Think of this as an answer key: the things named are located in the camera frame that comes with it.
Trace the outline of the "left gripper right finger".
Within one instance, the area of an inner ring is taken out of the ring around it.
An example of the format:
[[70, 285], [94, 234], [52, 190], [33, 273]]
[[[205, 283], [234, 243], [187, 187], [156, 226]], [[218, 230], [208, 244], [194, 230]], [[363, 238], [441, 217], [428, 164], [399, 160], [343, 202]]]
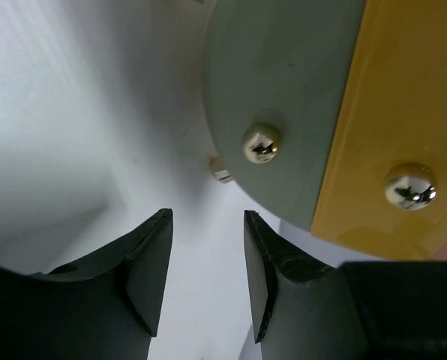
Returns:
[[244, 213], [253, 337], [264, 359], [447, 359], [447, 262], [326, 265]]

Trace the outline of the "grey-green bottom drawer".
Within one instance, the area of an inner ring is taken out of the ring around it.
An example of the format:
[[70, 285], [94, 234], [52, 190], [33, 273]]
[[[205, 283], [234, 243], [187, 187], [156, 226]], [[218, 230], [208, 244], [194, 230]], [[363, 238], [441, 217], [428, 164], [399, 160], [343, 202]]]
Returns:
[[363, 1], [218, 1], [206, 32], [205, 111], [243, 191], [309, 230]]

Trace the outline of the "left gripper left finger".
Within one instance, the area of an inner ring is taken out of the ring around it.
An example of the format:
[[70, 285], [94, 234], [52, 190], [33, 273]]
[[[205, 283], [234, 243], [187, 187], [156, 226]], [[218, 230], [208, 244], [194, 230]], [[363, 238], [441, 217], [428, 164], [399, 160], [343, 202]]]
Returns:
[[0, 267], [0, 359], [146, 359], [173, 242], [163, 208], [50, 273]]

